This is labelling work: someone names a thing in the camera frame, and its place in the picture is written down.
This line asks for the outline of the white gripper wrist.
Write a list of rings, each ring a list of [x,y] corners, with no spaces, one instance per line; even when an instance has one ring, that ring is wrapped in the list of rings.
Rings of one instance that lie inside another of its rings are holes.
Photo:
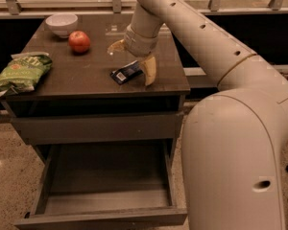
[[[108,47],[107,53],[112,56],[127,49],[135,57],[146,57],[139,61],[139,65],[145,75],[145,85],[149,86],[156,80],[156,58],[154,55],[149,56],[149,54],[156,47],[158,28],[144,27],[143,30],[147,35],[142,35],[132,25],[129,25],[124,39],[112,43]]]

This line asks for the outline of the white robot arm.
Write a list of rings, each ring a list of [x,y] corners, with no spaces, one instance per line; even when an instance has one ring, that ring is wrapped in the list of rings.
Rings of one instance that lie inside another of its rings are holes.
[[[156,79],[155,47],[167,26],[218,93],[189,112],[181,166],[190,230],[286,230],[280,154],[288,142],[288,80],[183,0],[136,0],[109,51],[138,58]]]

